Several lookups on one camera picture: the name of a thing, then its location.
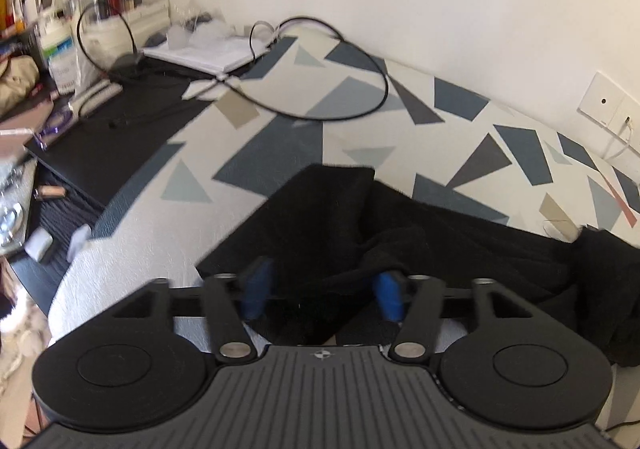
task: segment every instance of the table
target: table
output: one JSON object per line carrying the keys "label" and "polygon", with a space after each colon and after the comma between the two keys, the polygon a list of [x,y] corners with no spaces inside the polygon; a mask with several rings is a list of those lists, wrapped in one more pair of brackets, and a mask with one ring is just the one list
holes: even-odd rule
{"label": "table", "polygon": [[[158,68],[164,63],[151,64]],[[45,314],[69,266],[66,251],[71,234],[85,223],[93,226],[126,181],[170,137],[209,106],[209,102],[187,103],[181,99],[190,78],[209,76],[189,69],[173,72],[175,67],[170,68],[178,77],[157,73],[145,77],[144,85],[125,86],[122,93],[48,151],[43,152],[34,142],[28,144],[29,152],[39,161],[36,184],[62,185],[68,191],[64,200],[34,202],[31,206],[28,232],[42,226],[54,238],[46,259],[37,263],[23,252],[9,257],[18,279]],[[26,101],[21,110],[34,103]],[[180,104],[185,105],[184,111],[134,125],[114,126],[111,122],[124,114],[148,116]]]}

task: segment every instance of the folded cloth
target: folded cloth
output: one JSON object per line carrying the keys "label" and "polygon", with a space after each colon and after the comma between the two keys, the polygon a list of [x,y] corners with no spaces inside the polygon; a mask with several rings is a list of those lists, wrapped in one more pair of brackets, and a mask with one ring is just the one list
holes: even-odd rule
{"label": "folded cloth", "polygon": [[[626,263],[606,261],[616,249]],[[582,251],[599,252],[599,263]],[[609,233],[583,230],[574,244],[564,243],[419,203],[374,180],[369,168],[309,166],[197,269],[202,277],[237,273],[260,255],[274,259],[274,292],[283,300],[271,302],[251,325],[275,343],[324,342],[371,303],[373,276],[399,270],[438,277],[452,288],[490,277],[612,361],[640,363],[634,354],[640,353],[640,323],[630,319],[638,317],[640,251]],[[634,274],[632,286],[615,283]],[[624,294],[629,306],[613,309],[615,296]]]}

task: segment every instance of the round black disc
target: round black disc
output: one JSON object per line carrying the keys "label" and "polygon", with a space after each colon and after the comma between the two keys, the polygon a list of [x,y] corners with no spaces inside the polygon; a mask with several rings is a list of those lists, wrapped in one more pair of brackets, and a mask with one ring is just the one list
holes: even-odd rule
{"label": "round black disc", "polygon": [[99,432],[170,418],[205,378],[204,357],[186,339],[130,327],[78,329],[47,349],[33,370],[36,395],[53,419]]}
{"label": "round black disc", "polygon": [[610,366],[590,343],[549,323],[501,319],[444,352],[440,377],[477,416],[516,429],[558,429],[595,418]]}

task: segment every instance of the ribbed gray panel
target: ribbed gray panel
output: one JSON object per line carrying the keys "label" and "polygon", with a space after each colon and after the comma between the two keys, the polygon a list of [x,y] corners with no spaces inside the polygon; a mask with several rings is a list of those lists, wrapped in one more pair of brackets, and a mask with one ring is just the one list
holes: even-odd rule
{"label": "ribbed gray panel", "polygon": [[[316,356],[329,352],[327,358]],[[277,347],[221,369],[191,409],[130,434],[59,425],[29,449],[612,449],[585,425],[555,434],[501,431],[468,417],[430,374],[375,347]]]}

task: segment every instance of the white fur rug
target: white fur rug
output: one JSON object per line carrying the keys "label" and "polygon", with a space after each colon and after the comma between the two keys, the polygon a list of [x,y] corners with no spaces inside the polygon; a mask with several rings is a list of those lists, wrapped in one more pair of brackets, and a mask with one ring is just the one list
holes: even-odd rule
{"label": "white fur rug", "polygon": [[4,395],[9,377],[25,357],[34,357],[44,350],[43,334],[47,318],[21,286],[17,289],[14,310],[0,320],[0,397]]}

